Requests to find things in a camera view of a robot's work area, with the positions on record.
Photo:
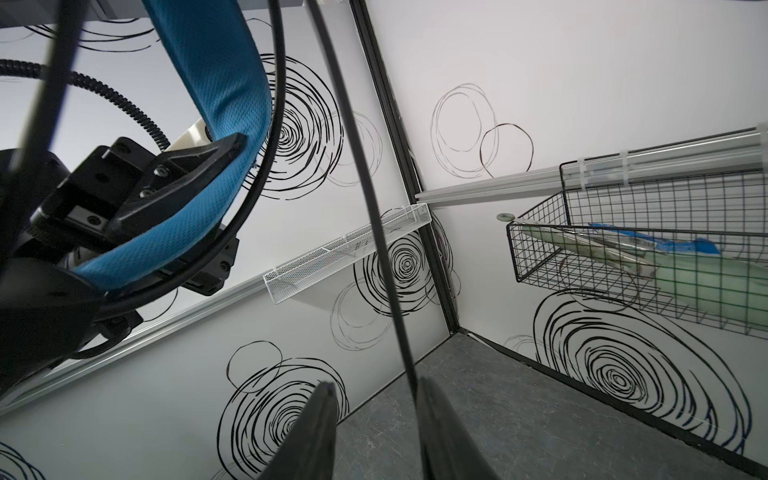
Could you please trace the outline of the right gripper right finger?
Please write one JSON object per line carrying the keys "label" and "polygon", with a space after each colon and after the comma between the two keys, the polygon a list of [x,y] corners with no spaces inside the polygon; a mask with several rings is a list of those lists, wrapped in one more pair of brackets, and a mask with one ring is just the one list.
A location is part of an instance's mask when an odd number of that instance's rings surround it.
{"label": "right gripper right finger", "polygon": [[499,479],[432,379],[418,380],[416,416],[425,479]]}

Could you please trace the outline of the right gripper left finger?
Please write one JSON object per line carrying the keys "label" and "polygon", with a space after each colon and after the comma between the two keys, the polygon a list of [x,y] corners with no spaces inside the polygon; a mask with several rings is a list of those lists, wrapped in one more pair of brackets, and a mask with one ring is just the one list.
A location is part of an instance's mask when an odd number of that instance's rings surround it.
{"label": "right gripper left finger", "polygon": [[332,479],[337,423],[335,385],[321,382],[259,479]]}

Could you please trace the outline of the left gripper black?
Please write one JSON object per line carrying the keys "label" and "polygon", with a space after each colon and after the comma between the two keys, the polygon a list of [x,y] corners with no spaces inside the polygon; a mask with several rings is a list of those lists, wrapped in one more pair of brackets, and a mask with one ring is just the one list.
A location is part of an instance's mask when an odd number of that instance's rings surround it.
{"label": "left gripper black", "polygon": [[154,155],[120,137],[73,171],[51,158],[11,251],[12,273],[37,267],[46,277],[79,255],[68,270],[103,292],[172,277],[220,235],[229,195],[221,183],[246,140],[235,133]]}

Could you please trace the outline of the black and blue headphones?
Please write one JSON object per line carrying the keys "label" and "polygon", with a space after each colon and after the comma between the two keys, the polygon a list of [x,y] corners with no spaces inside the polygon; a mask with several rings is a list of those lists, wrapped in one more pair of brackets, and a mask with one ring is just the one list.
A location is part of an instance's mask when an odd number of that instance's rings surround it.
{"label": "black and blue headphones", "polygon": [[274,160],[283,98],[272,92],[235,1],[144,5],[212,140],[121,153],[75,170],[51,154],[86,5],[63,1],[21,145],[1,154],[1,392],[125,339],[138,309],[195,276],[235,238],[261,194],[223,217],[252,168]]}

